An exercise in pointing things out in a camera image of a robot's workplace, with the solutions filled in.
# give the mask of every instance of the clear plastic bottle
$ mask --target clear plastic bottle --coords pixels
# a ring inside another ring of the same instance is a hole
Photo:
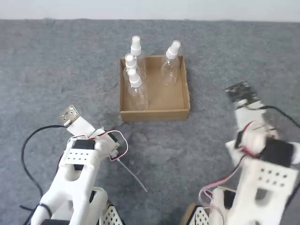
[[[137,63],[137,72],[141,80],[146,80],[146,54],[142,51],[140,36],[133,36],[130,52],[134,56]]]
[[[123,71],[124,81],[126,83],[129,83],[128,70],[130,70],[130,69],[136,70],[137,69],[137,63],[132,54],[128,53],[125,55],[125,65],[126,65],[126,67],[124,68],[124,71]]]
[[[173,41],[163,58],[161,72],[163,82],[166,86],[175,85],[177,82],[180,72],[180,62],[177,56],[180,45],[180,41]]]
[[[128,70],[128,76],[130,81],[128,86],[130,108],[132,110],[146,110],[148,108],[148,95],[145,84],[135,69]]]

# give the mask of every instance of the cardboard box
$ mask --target cardboard box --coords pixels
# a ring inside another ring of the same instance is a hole
[[[123,121],[184,120],[190,111],[187,71],[183,56],[180,59],[180,76],[176,85],[165,86],[162,82],[161,55],[146,58],[148,109],[134,111],[128,104],[128,87],[125,87],[123,70],[125,59],[120,60],[120,114]]]

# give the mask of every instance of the perforated plate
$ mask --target perforated plate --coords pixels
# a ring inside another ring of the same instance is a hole
[[[202,207],[197,207],[189,225],[209,225],[209,216]]]
[[[111,205],[103,216],[103,225],[123,225],[116,208]]]
[[[93,167],[98,153],[96,150],[70,149],[65,157],[65,164],[89,165]]]

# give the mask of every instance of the white spray nozzle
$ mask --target white spray nozzle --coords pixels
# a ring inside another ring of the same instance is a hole
[[[131,87],[133,87],[133,88],[140,87],[142,84],[142,80],[141,80],[139,74],[137,73],[137,71],[135,69],[130,69],[130,70],[128,70],[127,73],[129,76],[129,81],[130,81]]]
[[[180,41],[173,41],[172,45],[168,48],[167,52],[165,53],[166,57],[170,60],[175,59],[180,46]]]
[[[132,54],[125,55],[125,65],[127,69],[135,69],[136,68],[136,61]]]
[[[131,50],[131,54],[133,56],[138,56],[138,55],[141,54],[142,48],[141,48],[141,38],[140,38],[140,36],[135,35],[135,36],[132,37],[132,43],[131,43],[130,50]]]

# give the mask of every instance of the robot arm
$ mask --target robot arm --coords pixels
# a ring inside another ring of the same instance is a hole
[[[236,191],[213,190],[211,225],[278,225],[291,195],[300,162],[300,144],[284,142],[263,114],[263,104],[247,83],[226,90],[234,103],[238,135],[226,147],[237,166],[245,155]]]
[[[100,162],[117,155],[119,144],[113,136],[96,130],[74,106],[61,115],[67,130],[74,135],[67,142],[59,169],[49,190],[43,195],[31,225],[65,221],[69,225],[95,225],[106,206],[107,193],[94,187]]]

